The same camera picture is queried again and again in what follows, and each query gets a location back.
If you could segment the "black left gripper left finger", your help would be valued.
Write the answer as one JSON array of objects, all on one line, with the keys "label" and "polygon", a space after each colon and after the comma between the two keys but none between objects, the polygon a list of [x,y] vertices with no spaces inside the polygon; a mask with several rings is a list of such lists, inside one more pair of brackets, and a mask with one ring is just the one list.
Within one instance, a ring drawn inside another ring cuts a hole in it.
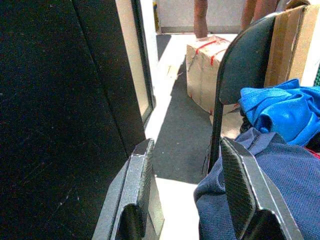
[{"label": "black left gripper left finger", "polygon": [[93,237],[94,240],[153,240],[149,211],[154,141],[139,143],[111,182]]}]

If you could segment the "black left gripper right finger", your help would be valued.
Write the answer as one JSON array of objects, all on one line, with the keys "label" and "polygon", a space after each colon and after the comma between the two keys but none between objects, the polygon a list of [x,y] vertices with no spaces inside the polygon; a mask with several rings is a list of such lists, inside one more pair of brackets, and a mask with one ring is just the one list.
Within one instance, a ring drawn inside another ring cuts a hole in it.
[{"label": "black left gripper right finger", "polygon": [[221,158],[228,207],[238,240],[302,240],[280,190],[241,144],[224,137]]}]

